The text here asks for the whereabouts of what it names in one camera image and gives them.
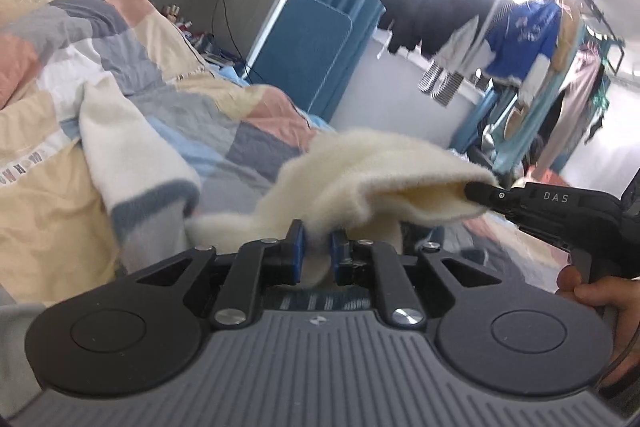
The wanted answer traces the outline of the person's right hand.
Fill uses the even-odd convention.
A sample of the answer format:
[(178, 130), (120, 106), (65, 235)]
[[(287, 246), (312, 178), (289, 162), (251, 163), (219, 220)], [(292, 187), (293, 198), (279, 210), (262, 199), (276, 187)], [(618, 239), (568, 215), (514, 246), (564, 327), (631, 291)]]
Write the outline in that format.
[(573, 265), (567, 265), (556, 278), (556, 293), (593, 310), (612, 307), (617, 311), (613, 360), (628, 348), (626, 357), (602, 379), (604, 387), (621, 381), (639, 366), (639, 282), (620, 277), (603, 277), (587, 284)]

